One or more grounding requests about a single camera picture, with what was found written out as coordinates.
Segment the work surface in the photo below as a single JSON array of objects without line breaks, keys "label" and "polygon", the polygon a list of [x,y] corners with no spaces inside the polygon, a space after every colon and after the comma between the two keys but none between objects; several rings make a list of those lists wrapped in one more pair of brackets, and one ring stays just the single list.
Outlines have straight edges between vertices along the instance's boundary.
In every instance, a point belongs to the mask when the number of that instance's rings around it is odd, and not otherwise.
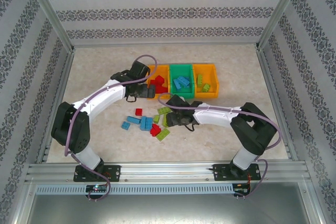
[{"label": "work surface", "polygon": [[[87,97],[103,86],[111,75],[129,69],[134,59],[143,54],[153,55],[159,64],[214,63],[219,96],[204,102],[227,107],[252,102],[270,119],[276,120],[253,45],[80,48],[76,50],[64,101],[73,103]],[[153,63],[146,58],[141,61]],[[138,99],[135,103],[127,103],[124,99],[114,103],[91,124],[92,148],[105,162],[163,162],[229,161],[241,147],[231,128],[215,125],[195,126],[195,132],[183,126],[170,127],[171,133],[162,142],[149,132],[141,131],[138,125],[132,124],[128,131],[121,128],[127,116],[135,116],[135,108],[142,108],[143,115],[154,116],[161,107],[156,100],[147,99]],[[263,157],[288,158],[283,142],[266,151]],[[74,160],[64,157],[64,147],[53,140],[47,162],[72,163]]]}]

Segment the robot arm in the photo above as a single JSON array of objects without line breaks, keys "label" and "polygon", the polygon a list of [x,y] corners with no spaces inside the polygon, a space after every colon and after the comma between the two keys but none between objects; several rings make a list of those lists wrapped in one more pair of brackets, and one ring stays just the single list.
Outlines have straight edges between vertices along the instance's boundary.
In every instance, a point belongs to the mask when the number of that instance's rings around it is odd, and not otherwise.
[{"label": "robot arm", "polygon": [[[154,98],[154,85],[150,85],[149,88],[147,84],[138,83],[118,85],[118,83],[144,78],[147,73],[150,73],[149,68],[146,65],[135,61],[130,70],[114,74],[111,76],[111,80],[88,97],[75,102],[74,104],[63,102],[58,107],[51,136],[56,139],[59,144],[65,146],[72,117],[77,109],[79,109],[82,104],[85,104],[74,121],[69,149],[82,164],[96,172],[100,172],[103,167],[103,160],[89,145],[90,123],[100,112],[124,97],[126,97],[127,101],[129,101],[129,97],[134,97],[134,101],[136,101],[137,98]],[[92,99],[89,99],[96,93],[98,94]]]},{"label": "robot arm", "polygon": [[247,116],[232,111],[245,111],[266,117],[253,103],[245,103],[242,107],[224,108],[194,101],[188,104],[178,95],[174,95],[166,104],[177,107],[197,107],[195,110],[172,109],[167,115],[167,125],[198,125],[214,124],[232,127],[242,147],[231,161],[231,173],[235,177],[243,175],[244,171],[262,155],[276,134],[277,130],[269,123],[256,117]]}]

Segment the plastic bin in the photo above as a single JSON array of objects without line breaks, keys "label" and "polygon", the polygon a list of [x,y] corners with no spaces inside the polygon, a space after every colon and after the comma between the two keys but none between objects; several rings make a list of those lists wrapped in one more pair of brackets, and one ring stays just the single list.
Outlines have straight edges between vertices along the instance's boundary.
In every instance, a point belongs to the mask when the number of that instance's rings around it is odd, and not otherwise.
[{"label": "plastic bin", "polygon": [[[148,67],[151,69],[151,72],[153,72],[155,65],[148,65]],[[168,88],[168,92],[170,92],[169,65],[158,65],[157,66],[155,74],[147,79],[148,87],[149,87],[149,83],[151,82],[151,80],[155,80],[157,76],[162,76],[164,78],[164,83],[162,86],[165,88]],[[155,94],[154,99],[157,99],[159,95],[160,94]],[[168,94],[164,94],[163,96],[161,96],[161,99],[169,99],[169,98],[170,98],[170,95]]]},{"label": "plastic bin", "polygon": [[[195,98],[217,98],[219,91],[219,82],[214,64],[193,64]],[[202,75],[202,86],[197,86],[197,76]],[[202,87],[208,83],[210,89],[208,92],[202,92]]]},{"label": "plastic bin", "polygon": [[[190,87],[185,88],[181,87],[180,90],[177,90],[174,79],[177,79],[179,76],[189,77]],[[170,92],[173,94],[177,94],[179,96],[184,97],[185,99],[192,99],[195,96],[195,83],[194,83],[194,74],[193,74],[193,66],[191,64],[183,64],[183,65],[170,65]]]}]

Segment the green block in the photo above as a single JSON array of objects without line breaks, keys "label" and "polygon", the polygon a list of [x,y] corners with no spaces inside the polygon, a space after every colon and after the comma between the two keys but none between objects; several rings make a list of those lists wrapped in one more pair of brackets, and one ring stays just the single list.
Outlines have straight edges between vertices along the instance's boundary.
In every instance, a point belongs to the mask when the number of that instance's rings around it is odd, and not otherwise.
[{"label": "green block", "polygon": [[206,84],[204,85],[204,87],[202,88],[202,92],[208,92],[209,89],[210,89],[210,85],[209,85],[208,83],[206,83]]},{"label": "green block", "polygon": [[197,86],[198,86],[198,87],[201,87],[201,86],[202,86],[202,79],[203,79],[202,75],[201,75],[201,74],[198,74],[198,75],[197,75]]},{"label": "green block", "polygon": [[159,115],[162,115],[162,114],[166,114],[166,113],[169,113],[171,112],[172,110],[168,107],[163,107],[163,108],[159,108],[158,109],[158,113]]},{"label": "green block", "polygon": [[170,133],[170,131],[168,129],[163,129],[157,136],[156,138],[159,141],[162,141],[166,136],[168,136],[168,134]]},{"label": "green block", "polygon": [[159,120],[160,120],[160,115],[155,115],[154,119],[153,119],[153,122],[154,123],[159,123]]},{"label": "green block", "polygon": [[168,127],[168,125],[167,125],[167,114],[163,115],[162,125],[165,126],[166,128]]}]

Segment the wall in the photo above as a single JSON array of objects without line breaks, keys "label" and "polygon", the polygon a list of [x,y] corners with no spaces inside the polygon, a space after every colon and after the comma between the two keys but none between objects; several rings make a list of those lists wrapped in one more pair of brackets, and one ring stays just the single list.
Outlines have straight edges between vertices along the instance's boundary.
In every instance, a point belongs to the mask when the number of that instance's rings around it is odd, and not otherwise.
[{"label": "wall", "polygon": [[0,0],[0,223],[35,163],[68,52],[37,0]]},{"label": "wall", "polygon": [[74,45],[257,42],[279,0],[50,0]]},{"label": "wall", "polygon": [[296,152],[336,223],[336,0],[291,0],[264,48]]}]

